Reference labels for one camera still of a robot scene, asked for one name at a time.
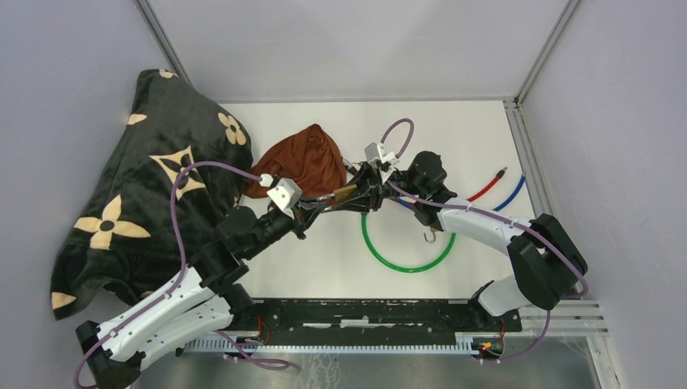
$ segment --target white wall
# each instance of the white wall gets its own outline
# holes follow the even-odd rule
[[[627,387],[685,387],[687,2],[586,1],[524,104]]]
[[[151,0],[221,101],[514,96],[565,0]]]
[[[166,61],[131,0],[0,10],[0,387],[66,388],[83,355],[74,329],[124,305],[105,293],[55,322],[55,255],[124,131],[138,73]]]

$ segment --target black blanket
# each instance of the black blanket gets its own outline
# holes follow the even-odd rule
[[[50,285],[56,319],[83,310],[100,289],[133,305],[174,276],[170,190],[182,169],[201,160],[250,169],[247,132],[174,73],[143,71],[122,139],[58,253]],[[208,167],[182,182],[177,217],[189,257],[213,238],[242,186],[242,177]]]

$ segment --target brown fabric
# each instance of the brown fabric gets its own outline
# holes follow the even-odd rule
[[[305,196],[325,195],[346,184],[346,166],[339,147],[318,124],[272,146],[250,172],[291,178]],[[259,199],[267,197],[267,188],[246,180],[243,193]]]

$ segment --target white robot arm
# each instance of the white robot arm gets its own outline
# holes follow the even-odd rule
[[[247,207],[233,208],[216,228],[219,238],[191,258],[177,290],[169,292],[169,284],[163,285],[116,318],[79,326],[77,336],[83,351],[90,353],[87,363],[98,387],[127,387],[161,356],[203,334],[228,327],[238,312],[250,308],[250,296],[235,284],[248,271],[244,259],[253,258],[287,233],[304,239],[303,232],[322,213],[375,211],[384,198],[397,197],[400,187],[419,199],[431,199],[429,205],[425,200],[425,204],[418,202],[414,207],[422,224],[471,237],[510,258],[514,275],[486,284],[471,299],[488,316],[498,317],[530,304],[551,310],[578,280],[550,250],[523,232],[523,226],[557,247],[578,272],[587,271],[584,259],[552,216],[541,215],[534,220],[493,217],[496,212],[473,207],[443,186],[446,171],[438,155],[421,152],[408,171],[399,172],[391,168],[396,159],[385,153],[384,147],[368,147],[369,162],[362,164],[343,192],[331,196],[302,199],[301,190],[291,180],[263,180],[271,186],[268,194],[275,206],[259,219]],[[150,301],[158,303],[139,314]],[[115,331],[132,315],[137,317]]]

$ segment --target white table surface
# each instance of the white table surface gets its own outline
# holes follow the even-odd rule
[[[231,104],[253,140],[255,163],[273,144],[318,123],[350,161],[363,160],[365,146],[378,141],[399,118],[415,122],[415,135],[397,165],[405,169],[420,151],[442,156],[446,186],[469,197],[508,167],[506,175],[475,204],[495,207],[516,187],[522,171],[503,104],[500,101],[401,101],[345,103]],[[387,140],[397,151],[408,125]],[[266,199],[242,200],[260,217]],[[527,188],[502,212],[533,217]],[[385,201],[368,216],[369,235],[378,251],[400,266],[416,267],[436,258],[448,233],[434,244],[412,212]],[[381,265],[367,250],[361,216],[353,212],[321,215],[299,241],[292,233],[248,261],[241,279],[252,297],[290,298],[468,298],[489,280],[512,274],[509,259],[494,249],[458,237],[454,249],[435,268],[405,274]]]

